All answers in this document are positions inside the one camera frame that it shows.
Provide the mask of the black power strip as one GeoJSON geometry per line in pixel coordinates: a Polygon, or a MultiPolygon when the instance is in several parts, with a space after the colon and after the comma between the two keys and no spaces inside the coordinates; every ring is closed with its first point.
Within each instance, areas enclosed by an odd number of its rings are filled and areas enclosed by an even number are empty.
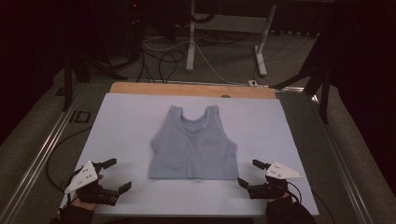
{"type": "Polygon", "coordinates": [[[309,33],[309,32],[297,32],[297,31],[283,31],[283,30],[276,30],[276,29],[271,29],[270,33],[276,36],[279,35],[300,35],[300,36],[309,36],[309,37],[316,37],[320,35],[320,33],[309,33]]]}

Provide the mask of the black floor bracket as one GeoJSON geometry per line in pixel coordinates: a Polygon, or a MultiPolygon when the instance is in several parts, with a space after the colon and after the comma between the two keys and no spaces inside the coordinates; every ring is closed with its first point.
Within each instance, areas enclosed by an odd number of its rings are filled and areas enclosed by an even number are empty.
{"type": "Polygon", "coordinates": [[[89,111],[75,110],[70,119],[70,123],[87,123],[90,121],[92,113],[89,111]]]}

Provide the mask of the white metal desk frame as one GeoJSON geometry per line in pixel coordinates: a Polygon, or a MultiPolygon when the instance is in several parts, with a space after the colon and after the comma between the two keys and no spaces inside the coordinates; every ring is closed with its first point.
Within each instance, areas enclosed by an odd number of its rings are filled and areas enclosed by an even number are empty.
{"type": "Polygon", "coordinates": [[[267,76],[267,69],[263,56],[264,44],[271,28],[273,17],[276,13],[276,3],[272,3],[265,18],[242,17],[231,15],[214,15],[209,21],[199,23],[209,17],[209,14],[195,13],[195,0],[191,3],[191,21],[190,21],[190,38],[187,53],[186,70],[191,72],[194,68],[195,51],[198,49],[195,44],[194,35],[197,29],[209,31],[226,31],[226,32],[243,32],[250,34],[261,34],[260,43],[254,47],[254,55],[256,57],[257,68],[261,77],[267,76]]]}

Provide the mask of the white table mat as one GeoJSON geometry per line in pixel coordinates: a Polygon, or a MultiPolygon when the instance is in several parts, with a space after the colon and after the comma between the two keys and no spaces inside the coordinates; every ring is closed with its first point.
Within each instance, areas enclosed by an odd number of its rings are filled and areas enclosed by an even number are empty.
{"type": "Polygon", "coordinates": [[[132,188],[120,196],[116,205],[99,206],[97,214],[121,217],[263,215],[265,201],[250,199],[236,181],[149,178],[153,158],[150,142],[173,105],[182,107],[187,119],[198,119],[209,105],[219,108],[224,131],[237,144],[239,175],[249,184],[257,185],[265,180],[265,172],[253,166],[255,160],[279,162],[299,173],[304,171],[283,107],[277,99],[109,93],[78,164],[115,158],[117,164],[103,172],[102,185],[116,189],[129,182],[132,188]]]}

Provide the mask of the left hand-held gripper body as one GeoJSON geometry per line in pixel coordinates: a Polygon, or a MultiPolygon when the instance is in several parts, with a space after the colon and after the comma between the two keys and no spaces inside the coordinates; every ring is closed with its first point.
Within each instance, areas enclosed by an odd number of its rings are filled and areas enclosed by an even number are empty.
{"type": "Polygon", "coordinates": [[[104,189],[99,184],[101,162],[87,161],[69,178],[64,194],[71,202],[70,194],[75,192],[84,203],[97,203],[114,206],[120,197],[117,190],[104,189]]]}

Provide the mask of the person's left hand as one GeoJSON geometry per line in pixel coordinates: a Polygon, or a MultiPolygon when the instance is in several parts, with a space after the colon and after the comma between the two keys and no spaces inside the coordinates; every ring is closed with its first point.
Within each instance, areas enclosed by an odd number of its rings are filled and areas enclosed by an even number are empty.
{"type": "Polygon", "coordinates": [[[90,211],[94,211],[98,204],[97,203],[84,203],[80,200],[80,198],[75,195],[73,201],[71,202],[72,205],[76,206],[76,207],[80,207],[86,210],[90,210],[90,211]]]}

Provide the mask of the person's right hand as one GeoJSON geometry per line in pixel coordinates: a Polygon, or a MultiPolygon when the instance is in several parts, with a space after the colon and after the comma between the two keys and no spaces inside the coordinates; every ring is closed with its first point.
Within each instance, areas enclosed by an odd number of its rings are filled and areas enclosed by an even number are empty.
{"type": "Polygon", "coordinates": [[[267,201],[267,203],[272,203],[272,202],[275,202],[275,201],[277,201],[277,200],[285,199],[285,198],[288,198],[288,197],[291,197],[291,195],[290,195],[289,193],[286,192],[286,193],[284,193],[283,196],[280,197],[280,198],[266,199],[266,201],[267,201]]]}

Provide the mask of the grey-blue tank top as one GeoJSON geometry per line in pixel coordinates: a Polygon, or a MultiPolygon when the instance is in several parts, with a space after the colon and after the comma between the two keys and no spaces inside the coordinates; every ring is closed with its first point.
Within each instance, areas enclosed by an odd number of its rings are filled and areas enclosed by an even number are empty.
{"type": "Polygon", "coordinates": [[[172,106],[151,141],[154,152],[148,176],[152,179],[235,180],[237,144],[224,132],[219,108],[209,106],[196,120],[172,106]]]}

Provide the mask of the black tripod stand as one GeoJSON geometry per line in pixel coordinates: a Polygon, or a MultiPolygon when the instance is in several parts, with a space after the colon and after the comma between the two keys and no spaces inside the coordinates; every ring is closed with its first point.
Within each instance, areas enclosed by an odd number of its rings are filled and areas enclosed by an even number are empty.
{"type": "Polygon", "coordinates": [[[282,90],[299,80],[309,78],[304,86],[305,95],[314,96],[321,90],[319,101],[319,115],[325,124],[328,124],[327,108],[329,102],[331,63],[327,59],[328,50],[323,44],[323,35],[318,35],[315,44],[305,59],[300,72],[283,82],[272,85],[272,89],[282,90]]]}
{"type": "Polygon", "coordinates": [[[105,75],[118,80],[126,80],[126,77],[120,76],[115,72],[101,65],[98,61],[92,59],[81,51],[69,51],[64,55],[64,89],[62,97],[64,98],[64,108],[66,111],[73,102],[73,75],[76,75],[78,81],[89,82],[92,75],[88,67],[91,66],[105,75]]]}

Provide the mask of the aluminium floor rail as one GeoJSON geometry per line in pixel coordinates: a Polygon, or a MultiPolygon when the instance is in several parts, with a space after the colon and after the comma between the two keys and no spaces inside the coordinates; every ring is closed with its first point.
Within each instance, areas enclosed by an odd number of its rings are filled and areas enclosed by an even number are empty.
{"type": "Polygon", "coordinates": [[[361,191],[359,190],[358,185],[352,176],[352,173],[348,169],[347,163],[343,158],[340,147],[336,143],[336,139],[332,134],[330,126],[324,123],[320,114],[317,114],[317,120],[323,129],[324,135],[329,141],[330,154],[332,156],[335,168],[340,176],[340,179],[346,190],[346,194],[351,202],[351,205],[360,224],[374,224],[366,206],[366,203],[362,198],[361,191]]]}
{"type": "Polygon", "coordinates": [[[46,93],[0,146],[0,224],[12,224],[62,138],[86,85],[72,90],[72,102],[46,93]]]}
{"type": "MultiPolygon", "coordinates": [[[[249,88],[270,88],[268,85],[264,85],[262,83],[259,83],[257,80],[255,80],[258,84],[256,87],[250,87],[248,84],[248,81],[246,83],[236,83],[236,82],[231,82],[231,83],[211,83],[211,82],[197,82],[197,81],[167,81],[167,82],[162,82],[160,80],[154,80],[154,81],[149,81],[145,80],[143,82],[132,82],[133,84],[138,84],[138,85],[143,85],[143,84],[149,84],[149,85],[157,85],[157,86],[163,86],[163,85],[168,85],[169,87],[171,85],[182,85],[182,86],[210,86],[210,87],[215,87],[215,86],[221,86],[221,87],[249,87],[249,88]]],[[[275,92],[302,92],[304,88],[302,87],[284,87],[282,89],[272,89],[275,92]]]]}

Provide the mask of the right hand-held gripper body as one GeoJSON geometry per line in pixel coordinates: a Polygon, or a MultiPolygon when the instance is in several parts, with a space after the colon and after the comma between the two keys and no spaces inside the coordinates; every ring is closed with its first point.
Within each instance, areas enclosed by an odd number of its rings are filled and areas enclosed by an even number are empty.
{"type": "Polygon", "coordinates": [[[280,198],[284,193],[289,193],[288,180],[302,178],[304,175],[288,166],[274,161],[265,171],[266,182],[261,185],[248,186],[247,192],[251,199],[280,198]]]}

